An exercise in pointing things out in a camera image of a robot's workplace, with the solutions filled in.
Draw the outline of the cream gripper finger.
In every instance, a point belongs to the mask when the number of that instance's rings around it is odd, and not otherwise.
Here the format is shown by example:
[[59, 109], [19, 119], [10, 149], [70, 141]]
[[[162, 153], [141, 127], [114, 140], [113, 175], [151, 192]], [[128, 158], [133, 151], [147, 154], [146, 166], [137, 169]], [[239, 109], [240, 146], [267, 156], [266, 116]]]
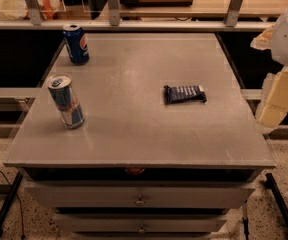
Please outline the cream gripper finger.
[[272, 35], [274, 26], [265, 29], [261, 34], [256, 36], [250, 43], [250, 47], [257, 50], [267, 50], [271, 48]]
[[277, 127], [288, 113], [288, 66], [277, 74], [268, 73], [261, 90], [255, 118], [265, 128]]

